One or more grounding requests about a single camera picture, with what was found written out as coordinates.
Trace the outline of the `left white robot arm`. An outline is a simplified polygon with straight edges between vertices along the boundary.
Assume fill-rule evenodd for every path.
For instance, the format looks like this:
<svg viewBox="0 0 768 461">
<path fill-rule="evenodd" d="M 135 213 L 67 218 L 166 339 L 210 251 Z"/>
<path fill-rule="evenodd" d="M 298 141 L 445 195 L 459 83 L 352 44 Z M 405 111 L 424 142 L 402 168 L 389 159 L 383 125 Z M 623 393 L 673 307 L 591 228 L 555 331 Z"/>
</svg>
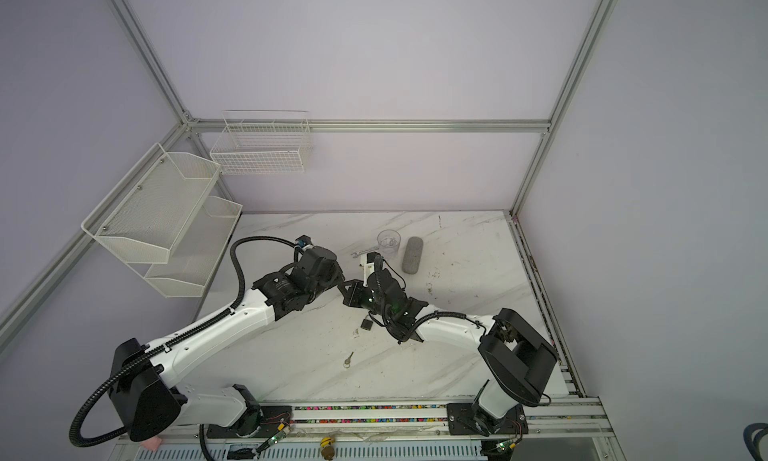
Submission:
<svg viewBox="0 0 768 461">
<path fill-rule="evenodd" d="M 192 424 L 216 425 L 249 437 L 264 425 L 261 405 L 244 385 L 203 389 L 185 383 L 185 378 L 214 354 L 302 310 L 344 277 L 332 251 L 302 236 L 287 244 L 293 252 L 291 263 L 248 285 L 237 257 L 238 247 L 245 242 L 239 239 L 230 246 L 237 277 L 237 295 L 230 304 L 148 344 L 130 339 L 116 349 L 109 378 L 84 402 L 70 425 L 73 446 L 92 447 L 121 435 L 145 441 L 169 427 Z M 83 424 L 103 396 L 110 398 L 123 425 L 86 437 Z"/>
</svg>

